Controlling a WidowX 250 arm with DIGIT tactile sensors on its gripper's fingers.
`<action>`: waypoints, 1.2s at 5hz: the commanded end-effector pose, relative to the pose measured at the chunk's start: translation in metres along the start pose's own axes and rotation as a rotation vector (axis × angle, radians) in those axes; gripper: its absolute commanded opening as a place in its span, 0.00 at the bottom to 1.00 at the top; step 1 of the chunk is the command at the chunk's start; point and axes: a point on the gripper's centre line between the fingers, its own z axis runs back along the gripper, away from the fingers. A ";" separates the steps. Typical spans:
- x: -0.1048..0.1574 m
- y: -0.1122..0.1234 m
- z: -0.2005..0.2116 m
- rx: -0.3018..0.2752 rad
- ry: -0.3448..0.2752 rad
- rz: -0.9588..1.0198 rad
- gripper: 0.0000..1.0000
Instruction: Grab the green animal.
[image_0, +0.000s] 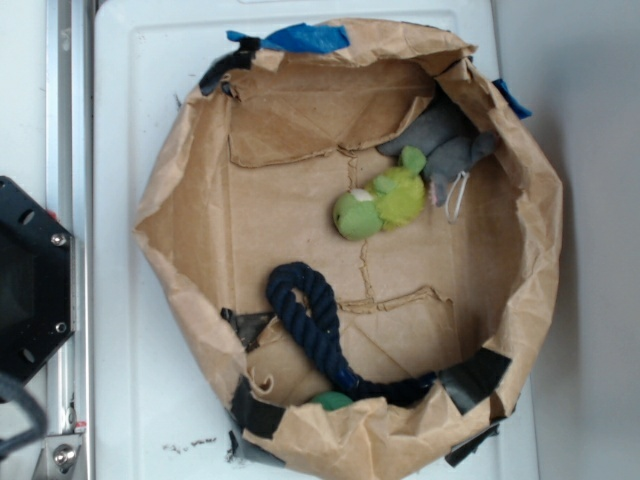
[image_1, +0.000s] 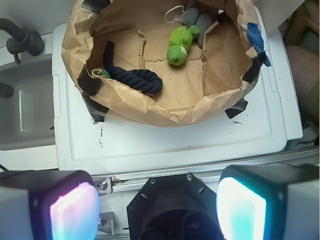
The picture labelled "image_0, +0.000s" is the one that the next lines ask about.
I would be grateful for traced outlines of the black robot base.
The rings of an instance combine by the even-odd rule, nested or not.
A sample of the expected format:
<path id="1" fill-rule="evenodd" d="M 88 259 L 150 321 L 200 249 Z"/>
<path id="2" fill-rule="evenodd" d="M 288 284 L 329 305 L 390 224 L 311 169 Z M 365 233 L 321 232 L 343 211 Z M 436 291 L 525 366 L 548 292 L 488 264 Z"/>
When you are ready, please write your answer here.
<path id="1" fill-rule="evenodd" d="M 1 178 L 1 371 L 28 383 L 73 335 L 73 235 Z"/>

